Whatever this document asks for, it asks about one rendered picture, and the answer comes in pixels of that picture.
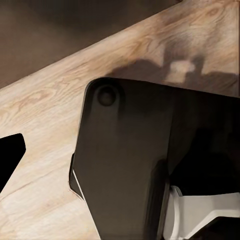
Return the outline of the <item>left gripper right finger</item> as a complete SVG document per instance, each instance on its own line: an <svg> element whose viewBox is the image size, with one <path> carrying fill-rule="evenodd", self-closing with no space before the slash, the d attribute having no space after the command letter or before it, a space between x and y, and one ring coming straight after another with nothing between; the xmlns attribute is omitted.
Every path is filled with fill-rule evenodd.
<svg viewBox="0 0 240 240"><path fill-rule="evenodd" d="M240 173L240 135L228 133L224 151Z"/></svg>

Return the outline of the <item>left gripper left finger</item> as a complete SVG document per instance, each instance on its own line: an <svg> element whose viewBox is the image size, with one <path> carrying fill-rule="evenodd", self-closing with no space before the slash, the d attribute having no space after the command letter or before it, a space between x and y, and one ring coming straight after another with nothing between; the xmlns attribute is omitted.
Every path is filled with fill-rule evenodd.
<svg viewBox="0 0 240 240"><path fill-rule="evenodd" d="M0 193L26 152L21 133L0 138Z"/></svg>

